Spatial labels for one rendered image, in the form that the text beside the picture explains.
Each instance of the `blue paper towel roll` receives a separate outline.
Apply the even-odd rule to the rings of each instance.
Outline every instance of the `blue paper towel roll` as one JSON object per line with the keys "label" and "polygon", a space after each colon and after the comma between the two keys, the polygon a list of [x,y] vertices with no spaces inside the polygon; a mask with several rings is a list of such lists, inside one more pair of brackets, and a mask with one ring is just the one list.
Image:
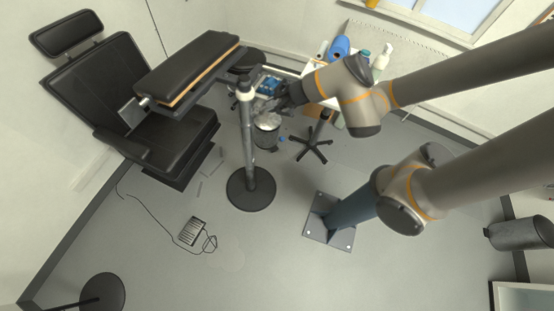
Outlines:
{"label": "blue paper towel roll", "polygon": [[331,63],[348,55],[350,49],[350,39],[344,34],[340,34],[332,41],[329,52],[327,52],[327,58]]}

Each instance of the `spray bottle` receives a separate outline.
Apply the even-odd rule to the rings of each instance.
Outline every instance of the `spray bottle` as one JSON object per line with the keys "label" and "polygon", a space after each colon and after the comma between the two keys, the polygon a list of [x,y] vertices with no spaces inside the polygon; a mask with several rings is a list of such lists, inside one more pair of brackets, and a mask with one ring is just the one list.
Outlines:
{"label": "spray bottle", "polygon": [[379,79],[379,75],[385,70],[385,67],[387,67],[387,64],[390,60],[390,53],[393,52],[393,46],[390,45],[390,43],[387,43],[385,45],[385,48],[383,49],[383,53],[377,55],[375,60],[373,61],[372,66],[372,76],[373,81],[377,82],[377,79]]}

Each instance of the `gray floor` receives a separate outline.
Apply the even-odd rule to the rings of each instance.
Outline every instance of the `gray floor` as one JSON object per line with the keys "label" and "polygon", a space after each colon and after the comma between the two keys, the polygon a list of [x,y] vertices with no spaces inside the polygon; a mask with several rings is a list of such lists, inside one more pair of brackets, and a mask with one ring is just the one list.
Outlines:
{"label": "gray floor", "polygon": [[[131,167],[118,186],[125,199],[115,189],[106,198],[35,297],[40,307],[77,301],[85,282],[104,271],[123,280],[124,309],[134,311],[485,311],[487,281],[516,281],[512,253],[497,252],[482,235],[483,227],[503,221],[499,199],[458,208],[416,238],[394,233],[379,219],[367,221],[358,226],[351,254],[302,237],[316,190],[344,198],[375,167],[395,164],[427,141],[456,155],[468,150],[392,114],[373,138],[354,139],[345,129],[326,126],[321,139],[335,140],[321,147],[327,165],[311,153],[297,163],[301,147],[288,140],[275,154],[257,149],[257,165],[273,174],[277,196],[261,212],[237,210],[225,192],[229,176],[243,166],[238,111],[229,109],[231,101],[222,85],[203,98],[218,112],[222,127],[184,193],[142,174],[136,164]],[[307,126],[315,123],[297,111],[284,120],[281,133],[306,136]],[[191,216],[206,221],[219,249],[200,256],[183,251],[125,194],[138,197],[177,243]]]}

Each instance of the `foot pedal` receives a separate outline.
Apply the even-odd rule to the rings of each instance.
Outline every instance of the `foot pedal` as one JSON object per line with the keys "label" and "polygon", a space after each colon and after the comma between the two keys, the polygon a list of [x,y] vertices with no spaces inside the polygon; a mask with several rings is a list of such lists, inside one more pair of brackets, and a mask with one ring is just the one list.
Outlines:
{"label": "foot pedal", "polygon": [[194,246],[194,243],[198,239],[200,232],[204,229],[206,223],[196,217],[192,217],[190,221],[182,228],[179,239],[187,245]]}

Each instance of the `black cable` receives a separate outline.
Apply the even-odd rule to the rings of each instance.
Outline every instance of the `black cable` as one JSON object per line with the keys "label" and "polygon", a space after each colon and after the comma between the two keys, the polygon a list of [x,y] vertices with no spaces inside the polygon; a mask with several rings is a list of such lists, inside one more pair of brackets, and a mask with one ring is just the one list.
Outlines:
{"label": "black cable", "polygon": [[[119,195],[119,192],[117,191],[117,185],[116,184],[116,193],[117,195]],[[180,248],[184,249],[185,251],[187,252],[190,252],[192,255],[202,255],[202,253],[206,253],[206,254],[212,254],[213,252],[215,252],[216,249],[218,249],[218,237],[215,236],[215,235],[209,235],[208,234],[208,231],[205,229],[205,228],[202,228],[202,230],[206,233],[206,240],[204,241],[204,243],[202,243],[202,252],[199,252],[199,253],[195,253],[195,252],[191,252],[189,251],[188,249],[182,247],[181,245],[175,243],[174,239],[173,239],[173,235],[154,217],[154,215],[152,215],[152,213],[150,212],[150,210],[148,210],[148,208],[143,204],[143,202],[141,202],[140,199],[138,199],[137,197],[135,196],[132,196],[132,195],[128,195],[130,196],[131,198],[134,198],[136,199],[139,203],[141,203],[141,205],[144,207],[144,209],[146,209],[146,211],[148,212],[148,214],[150,214],[150,216],[158,223],[158,225],[160,225],[160,227],[162,227],[165,232],[167,232],[167,234],[169,234],[169,236],[171,237],[171,242],[173,242],[173,244],[179,246]],[[212,244],[213,245],[213,250],[211,252],[207,252],[206,251],[206,248],[208,247],[209,244]]]}
{"label": "black cable", "polygon": [[152,14],[152,10],[150,10],[150,6],[148,5],[148,0],[144,0],[144,1],[146,1],[146,6],[148,7],[148,11],[150,12],[150,17],[152,17],[152,22],[154,23],[154,29],[156,30],[156,32],[158,33],[158,37],[160,38],[161,47],[164,49],[165,57],[169,58],[169,56],[167,55],[167,52],[165,51],[164,42],[161,40],[161,36],[160,36],[160,32],[158,31],[158,27],[156,26],[156,21],[154,20],[154,15]]}

